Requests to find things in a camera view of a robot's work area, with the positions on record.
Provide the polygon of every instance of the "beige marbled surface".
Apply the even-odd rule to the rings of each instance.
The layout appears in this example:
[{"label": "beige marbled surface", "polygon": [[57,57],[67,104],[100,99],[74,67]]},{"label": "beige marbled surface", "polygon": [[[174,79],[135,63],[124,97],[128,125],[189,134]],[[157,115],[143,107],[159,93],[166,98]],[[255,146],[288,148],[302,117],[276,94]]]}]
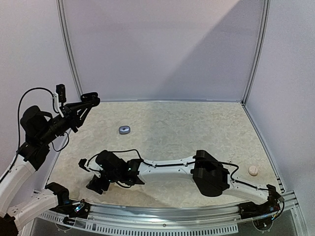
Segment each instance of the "beige marbled surface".
[{"label": "beige marbled surface", "polygon": [[[131,133],[120,135],[118,128],[122,125],[129,125]],[[48,182],[68,188],[73,199],[124,206],[198,207],[243,201],[232,196],[204,197],[187,180],[154,182],[130,189],[111,184],[103,195],[85,188],[93,174],[79,168],[81,158],[89,159],[104,149],[132,148],[151,160],[180,159],[204,149],[219,161],[239,165],[235,177],[279,187],[242,106],[212,102],[101,103],[91,110],[79,131],[70,134],[70,143],[58,157]],[[117,155],[124,160],[137,158],[133,152]],[[250,165],[259,168],[258,176],[248,174]]]}]

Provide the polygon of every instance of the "white wall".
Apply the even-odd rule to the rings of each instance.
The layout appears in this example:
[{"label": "white wall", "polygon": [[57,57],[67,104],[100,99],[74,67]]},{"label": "white wall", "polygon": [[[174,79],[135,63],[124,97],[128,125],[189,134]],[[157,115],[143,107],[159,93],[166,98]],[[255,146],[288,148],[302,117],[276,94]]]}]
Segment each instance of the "white wall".
[{"label": "white wall", "polygon": [[[68,101],[77,101],[54,0],[2,0],[0,4],[0,173],[11,162],[17,149],[17,106],[22,94],[32,87],[64,83]],[[21,107],[38,105],[52,111],[50,95],[44,91],[29,93]],[[48,155],[41,169],[22,187],[15,199],[41,189],[56,153]]]},{"label": "white wall", "polygon": [[66,0],[84,91],[102,100],[240,101],[263,0]]},{"label": "white wall", "polygon": [[271,1],[247,108],[315,235],[315,1]]}]

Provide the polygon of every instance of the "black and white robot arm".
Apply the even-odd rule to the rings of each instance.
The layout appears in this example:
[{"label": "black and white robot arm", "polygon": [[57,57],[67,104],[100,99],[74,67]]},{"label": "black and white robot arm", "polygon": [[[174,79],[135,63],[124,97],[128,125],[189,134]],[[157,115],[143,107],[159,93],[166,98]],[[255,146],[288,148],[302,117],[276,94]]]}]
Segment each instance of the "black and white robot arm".
[{"label": "black and white robot arm", "polygon": [[51,113],[41,111],[38,106],[31,106],[20,120],[26,134],[25,142],[18,148],[13,161],[0,178],[1,236],[17,235],[28,222],[52,208],[72,217],[85,218],[89,212],[88,203],[70,200],[69,191],[57,183],[46,185],[29,202],[9,207],[21,186],[44,163],[50,151],[49,144],[70,128],[77,132],[91,108],[100,103],[97,93],[92,92],[83,94],[81,102],[63,105],[66,101],[64,85],[57,86],[54,97],[59,111],[57,116],[53,118]]},{"label": "black and white robot arm", "polygon": [[110,183],[133,186],[156,181],[188,179],[194,182],[200,193],[207,197],[231,195],[252,202],[251,209],[242,209],[248,217],[272,213],[280,209],[283,198],[272,185],[255,185],[238,177],[233,178],[222,162],[216,160],[204,150],[198,150],[195,156],[179,160],[153,161],[144,160],[135,149],[139,159],[127,162],[107,150],[95,155],[90,160],[81,159],[79,166],[94,177],[87,188],[102,194]]}]

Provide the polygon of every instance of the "white arm segment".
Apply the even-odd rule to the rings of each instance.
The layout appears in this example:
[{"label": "white arm segment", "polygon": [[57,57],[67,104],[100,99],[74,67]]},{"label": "white arm segment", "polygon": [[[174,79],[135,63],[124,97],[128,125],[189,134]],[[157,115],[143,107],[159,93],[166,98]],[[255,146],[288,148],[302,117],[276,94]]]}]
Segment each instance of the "white arm segment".
[{"label": "white arm segment", "polygon": [[180,160],[170,160],[170,161],[150,161],[144,160],[144,162],[151,165],[171,165],[183,163],[183,166],[166,166],[166,167],[152,167],[144,163],[139,166],[139,179],[142,182],[157,182],[157,181],[170,181],[170,180],[183,180],[189,179],[193,182],[192,174],[190,171],[194,168],[194,164],[187,165],[189,162],[193,162],[192,156],[183,158]]},{"label": "white arm segment", "polygon": [[[242,180],[239,178],[237,178],[237,180],[240,180],[240,181],[245,182],[245,183],[249,183],[249,184],[256,186],[258,188],[267,189],[266,185],[259,185],[259,184],[250,183],[246,180]],[[247,185],[244,185],[242,183],[234,182],[233,180],[231,180],[230,175],[228,175],[227,183],[230,185],[230,187],[228,189],[224,190],[223,194],[242,198],[242,199],[246,199],[246,200],[249,200],[249,201],[251,201],[257,205],[265,203],[267,201],[268,196],[269,196],[268,191],[254,189],[254,188],[249,187]]]},{"label": "white arm segment", "polygon": [[18,155],[12,170],[0,183],[0,217],[4,217],[6,215],[9,205],[16,193],[34,172],[35,168],[30,164],[30,162],[25,162],[24,157]]},{"label": "white arm segment", "polygon": [[38,217],[41,213],[58,206],[58,198],[49,189],[44,189],[34,195],[30,202],[21,203],[17,206],[10,207],[8,214],[15,217],[15,225],[18,231]]}]

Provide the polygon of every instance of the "gray oval object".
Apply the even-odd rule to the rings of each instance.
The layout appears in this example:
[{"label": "gray oval object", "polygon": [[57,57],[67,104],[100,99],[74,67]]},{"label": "gray oval object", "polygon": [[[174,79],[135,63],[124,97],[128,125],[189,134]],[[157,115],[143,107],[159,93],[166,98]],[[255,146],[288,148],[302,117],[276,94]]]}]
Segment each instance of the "gray oval object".
[{"label": "gray oval object", "polygon": [[119,127],[120,134],[128,134],[130,133],[130,127],[128,125],[120,126]]}]

